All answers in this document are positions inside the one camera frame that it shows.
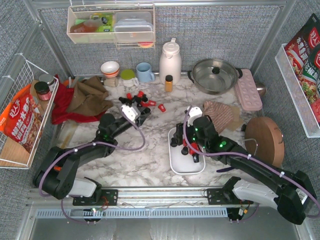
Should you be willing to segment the white storage tray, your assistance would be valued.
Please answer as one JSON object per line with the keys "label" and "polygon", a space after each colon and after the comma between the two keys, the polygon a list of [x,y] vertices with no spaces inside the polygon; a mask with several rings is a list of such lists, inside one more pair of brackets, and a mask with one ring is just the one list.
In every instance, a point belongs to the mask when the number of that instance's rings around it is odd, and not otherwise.
{"label": "white storage tray", "polygon": [[178,175],[196,175],[200,174],[206,168],[206,159],[203,155],[199,156],[199,162],[195,163],[193,157],[183,155],[181,150],[183,145],[176,147],[171,146],[171,138],[174,136],[176,128],[171,128],[168,132],[168,149],[169,149],[169,163],[171,170]]}

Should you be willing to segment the striped pink cloth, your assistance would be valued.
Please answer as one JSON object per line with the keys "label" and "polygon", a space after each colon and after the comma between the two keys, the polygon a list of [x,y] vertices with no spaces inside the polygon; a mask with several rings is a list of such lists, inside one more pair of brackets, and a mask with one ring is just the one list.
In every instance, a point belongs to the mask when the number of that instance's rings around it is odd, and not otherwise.
{"label": "striped pink cloth", "polygon": [[221,134],[225,129],[235,131],[244,121],[240,117],[240,108],[215,101],[203,103],[203,114],[208,115],[215,130]]}

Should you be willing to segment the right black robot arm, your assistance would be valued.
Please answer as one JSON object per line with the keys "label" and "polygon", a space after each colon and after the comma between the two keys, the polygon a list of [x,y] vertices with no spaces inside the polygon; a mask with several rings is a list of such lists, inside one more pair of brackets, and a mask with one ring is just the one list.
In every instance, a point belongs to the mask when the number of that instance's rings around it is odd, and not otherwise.
{"label": "right black robot arm", "polygon": [[196,118],[191,125],[187,119],[177,123],[170,145],[184,146],[189,155],[210,157],[258,180],[260,184],[253,184],[239,177],[231,177],[224,189],[238,200],[276,209],[283,218],[295,225],[301,225],[310,217],[308,212],[313,205],[320,205],[306,173],[300,170],[293,173],[263,163],[237,142],[219,135],[208,116]]}

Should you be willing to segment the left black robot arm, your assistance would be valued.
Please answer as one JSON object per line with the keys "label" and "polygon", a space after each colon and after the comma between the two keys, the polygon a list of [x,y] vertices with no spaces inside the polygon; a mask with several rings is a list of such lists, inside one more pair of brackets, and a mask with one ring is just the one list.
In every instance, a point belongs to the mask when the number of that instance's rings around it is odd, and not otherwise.
{"label": "left black robot arm", "polygon": [[62,149],[52,147],[46,154],[41,166],[33,177],[33,184],[42,197],[54,197],[62,200],[67,196],[83,198],[96,204],[102,198],[102,186],[95,180],[76,177],[78,168],[95,160],[110,156],[115,150],[137,151],[144,147],[143,138],[138,147],[119,146],[116,137],[134,127],[136,130],[151,114],[148,107],[129,107],[123,109],[134,111],[134,116],[122,112],[121,118],[111,113],[102,115],[95,138],[86,144]]}

